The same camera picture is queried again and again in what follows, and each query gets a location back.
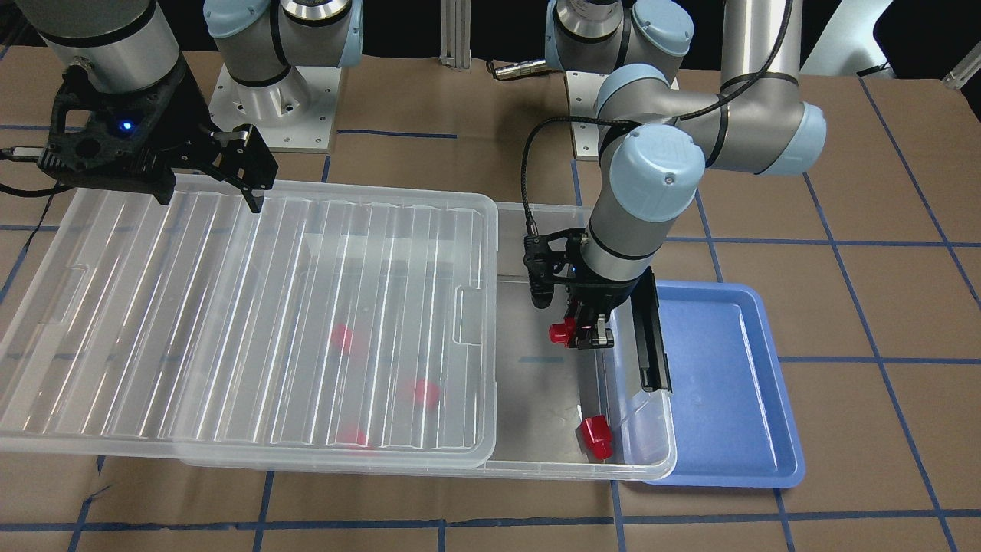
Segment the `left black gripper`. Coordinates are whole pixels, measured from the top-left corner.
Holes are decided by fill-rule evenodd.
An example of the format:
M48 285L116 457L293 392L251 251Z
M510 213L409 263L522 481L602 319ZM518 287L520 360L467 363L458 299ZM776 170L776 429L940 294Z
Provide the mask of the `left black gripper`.
M615 337L611 314L631 296L640 278L613 281L588 268L571 268L566 285L566 346L577 350L611 348Z

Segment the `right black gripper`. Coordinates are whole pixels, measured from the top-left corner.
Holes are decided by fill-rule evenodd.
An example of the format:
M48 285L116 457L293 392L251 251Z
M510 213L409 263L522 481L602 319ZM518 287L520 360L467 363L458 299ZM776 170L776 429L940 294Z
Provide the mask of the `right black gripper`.
M96 90L94 66L74 59L52 107L38 168L73 188L147 193L169 204L176 169L197 170L241 191L261 213L279 165L251 123L225 132L211 119L185 59L145 90Z

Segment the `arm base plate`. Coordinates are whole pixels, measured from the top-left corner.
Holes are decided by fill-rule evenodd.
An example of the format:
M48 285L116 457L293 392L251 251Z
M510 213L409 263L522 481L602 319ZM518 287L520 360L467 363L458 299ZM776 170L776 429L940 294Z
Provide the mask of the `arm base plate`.
M565 84L569 114L574 117L595 118L595 101L606 74L566 72ZM598 161L599 127L594 123L571 123L575 160Z
M246 87L222 67L210 113L224 130L252 123L273 153L329 153L343 77L340 67L292 67L277 83Z

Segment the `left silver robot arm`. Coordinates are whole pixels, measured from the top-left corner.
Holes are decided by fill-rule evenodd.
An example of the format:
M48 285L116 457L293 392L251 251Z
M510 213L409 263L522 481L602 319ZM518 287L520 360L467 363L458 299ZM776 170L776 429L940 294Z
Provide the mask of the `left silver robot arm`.
M551 1L546 65L602 74L599 197L582 229L540 234L526 216L525 263L533 304L567 290L550 341L609 348L611 314L635 292L655 252L693 202L708 170L794 175L819 159L827 123L799 93L799 1L725 1L720 88L673 83L694 22L674 1Z

